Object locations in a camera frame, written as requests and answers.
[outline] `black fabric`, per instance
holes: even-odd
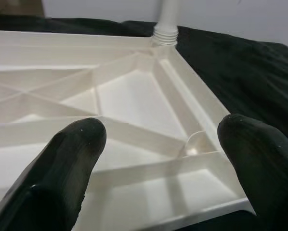
[[[255,215],[246,211],[237,211],[177,231],[266,231],[266,229]]]
[[[237,114],[223,119],[218,137],[259,219],[269,230],[288,231],[288,139]]]
[[[0,15],[0,30],[148,37],[154,25]],[[231,113],[263,121],[288,137],[288,47],[179,27],[177,50]]]

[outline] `white plastic pipe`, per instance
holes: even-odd
[[[177,44],[178,2],[179,0],[163,0],[160,19],[154,29],[154,43],[158,45]]]

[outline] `white plastic tray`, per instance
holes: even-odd
[[[150,38],[1,31],[0,199],[56,132],[97,116],[108,140],[75,231],[251,210],[218,142],[226,114],[175,48]]]

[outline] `white wall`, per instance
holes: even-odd
[[[288,45],[288,0],[179,0],[179,25]],[[157,21],[160,0],[43,0],[48,17]]]

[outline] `black cloth background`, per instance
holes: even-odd
[[[0,30],[116,36],[152,35],[155,23],[0,15]],[[288,137],[288,47],[179,27],[178,52],[231,113],[258,119]]]

